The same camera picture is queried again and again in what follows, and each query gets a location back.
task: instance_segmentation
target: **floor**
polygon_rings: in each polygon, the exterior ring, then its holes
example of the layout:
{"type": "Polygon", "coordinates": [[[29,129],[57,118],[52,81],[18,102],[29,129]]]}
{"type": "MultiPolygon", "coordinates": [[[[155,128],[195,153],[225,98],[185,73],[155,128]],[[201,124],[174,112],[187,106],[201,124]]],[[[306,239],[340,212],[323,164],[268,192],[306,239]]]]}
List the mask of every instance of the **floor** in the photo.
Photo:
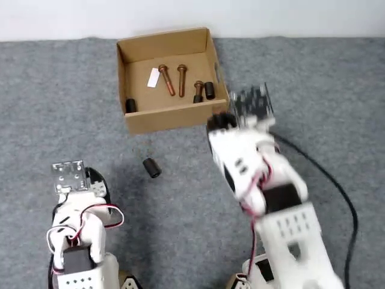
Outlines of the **floor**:
{"type": "MultiPolygon", "coordinates": [[[[274,131],[341,182],[360,232],[352,288],[385,278],[385,39],[215,39],[229,90],[268,83],[274,131]]],[[[144,288],[224,288],[251,246],[214,166],[204,126],[130,137],[117,97],[116,41],[0,43],[0,280],[45,288],[45,233],[57,202],[51,163],[83,158],[102,172],[124,226],[107,248],[144,288]],[[150,179],[141,161],[163,173],[150,179]]],[[[336,273],[352,230],[337,190],[304,158],[282,151],[306,180],[336,273]]]]}

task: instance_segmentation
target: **paper tag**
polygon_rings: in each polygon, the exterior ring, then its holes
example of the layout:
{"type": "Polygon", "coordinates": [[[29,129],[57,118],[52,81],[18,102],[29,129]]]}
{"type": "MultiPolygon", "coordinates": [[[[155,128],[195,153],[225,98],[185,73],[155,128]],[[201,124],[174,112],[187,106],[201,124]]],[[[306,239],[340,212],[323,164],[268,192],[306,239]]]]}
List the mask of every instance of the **paper tag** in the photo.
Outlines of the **paper tag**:
{"type": "Polygon", "coordinates": [[[148,87],[156,87],[156,84],[158,83],[160,72],[157,68],[153,68],[151,70],[149,82],[147,83],[148,87]]]}

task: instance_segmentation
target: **cardboard box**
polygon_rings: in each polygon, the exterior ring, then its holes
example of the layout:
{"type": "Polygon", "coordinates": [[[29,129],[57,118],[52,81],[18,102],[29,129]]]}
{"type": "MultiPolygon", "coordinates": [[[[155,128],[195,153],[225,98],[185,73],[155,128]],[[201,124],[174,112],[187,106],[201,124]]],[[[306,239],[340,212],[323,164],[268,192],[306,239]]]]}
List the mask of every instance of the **cardboard box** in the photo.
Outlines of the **cardboard box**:
{"type": "Polygon", "coordinates": [[[207,28],[153,34],[117,43],[119,96],[131,134],[201,125],[213,112],[227,110],[229,95],[207,28]],[[155,88],[147,86],[152,68],[168,66],[176,95],[171,96],[162,75],[155,88]],[[187,66],[185,96],[178,95],[180,64],[187,66]],[[215,99],[193,104],[194,83],[212,81],[215,99]],[[136,113],[125,113],[127,98],[135,99],[136,113]]]}

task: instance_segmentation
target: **red and white wire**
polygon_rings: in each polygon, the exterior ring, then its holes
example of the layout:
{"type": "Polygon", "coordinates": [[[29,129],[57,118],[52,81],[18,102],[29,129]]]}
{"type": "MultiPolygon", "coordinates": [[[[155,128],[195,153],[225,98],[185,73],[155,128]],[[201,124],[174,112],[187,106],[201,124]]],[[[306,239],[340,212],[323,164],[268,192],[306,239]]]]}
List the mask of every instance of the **red and white wire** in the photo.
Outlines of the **red and white wire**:
{"type": "MultiPolygon", "coordinates": [[[[273,174],[273,169],[264,157],[262,157],[262,159],[268,168],[268,172],[262,173],[262,174],[260,172],[255,173],[254,177],[252,177],[252,179],[251,179],[250,185],[248,186],[248,189],[247,189],[246,193],[244,194],[242,200],[244,200],[244,198],[251,193],[254,186],[257,186],[260,190],[262,190],[262,187],[271,179],[271,175],[273,174]]],[[[251,232],[253,234],[253,244],[251,246],[250,261],[248,264],[247,276],[249,277],[250,273],[251,273],[251,268],[252,268],[253,263],[254,263],[255,251],[257,249],[257,238],[256,238],[256,232],[255,232],[255,224],[256,224],[259,216],[245,202],[241,201],[241,206],[242,206],[242,209],[251,216],[250,226],[251,226],[251,232]]]]}
{"type": "Polygon", "coordinates": [[[70,239],[71,238],[74,238],[74,240],[76,239],[78,244],[80,243],[80,238],[79,237],[75,237],[76,235],[76,229],[74,227],[71,227],[69,225],[57,225],[57,226],[53,226],[51,227],[51,229],[49,229],[47,231],[47,234],[46,234],[46,241],[47,241],[47,245],[48,245],[48,249],[49,251],[54,254],[55,253],[55,248],[54,246],[52,245],[52,242],[51,242],[51,234],[54,232],[54,230],[59,230],[59,229],[63,229],[64,231],[66,229],[71,229],[72,230],[72,234],[67,234],[65,236],[69,237],[70,239]]]}
{"type": "Polygon", "coordinates": [[[117,205],[114,205],[114,204],[93,204],[93,205],[90,205],[81,211],[81,213],[80,213],[80,227],[77,230],[75,236],[70,238],[71,241],[74,241],[75,239],[79,238],[79,236],[83,230],[83,227],[85,224],[85,221],[83,220],[84,213],[91,208],[99,208],[99,207],[115,209],[120,213],[120,215],[122,217],[121,221],[119,221],[117,223],[105,225],[104,228],[116,228],[116,227],[121,226],[125,222],[125,215],[123,214],[123,212],[121,211],[121,209],[117,205]]]}

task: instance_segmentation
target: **bolt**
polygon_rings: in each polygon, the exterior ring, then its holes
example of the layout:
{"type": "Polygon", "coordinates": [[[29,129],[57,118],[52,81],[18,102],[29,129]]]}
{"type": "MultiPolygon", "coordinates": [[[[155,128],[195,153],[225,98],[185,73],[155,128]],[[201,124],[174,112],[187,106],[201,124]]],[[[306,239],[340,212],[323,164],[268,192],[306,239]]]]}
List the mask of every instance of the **bolt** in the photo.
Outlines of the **bolt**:
{"type": "Polygon", "coordinates": [[[179,71],[179,96],[182,98],[185,96],[187,66],[185,66],[184,64],[180,64],[177,70],[179,71]]]}
{"type": "Polygon", "coordinates": [[[195,104],[203,101],[203,96],[202,96],[203,86],[204,86],[204,83],[200,80],[197,80],[194,84],[194,87],[196,88],[196,92],[194,96],[195,104]]]}
{"type": "Polygon", "coordinates": [[[170,92],[171,96],[175,95],[174,87],[171,83],[170,77],[167,72],[168,67],[164,64],[159,65],[158,70],[163,75],[164,81],[166,82],[168,91],[170,92]]]}

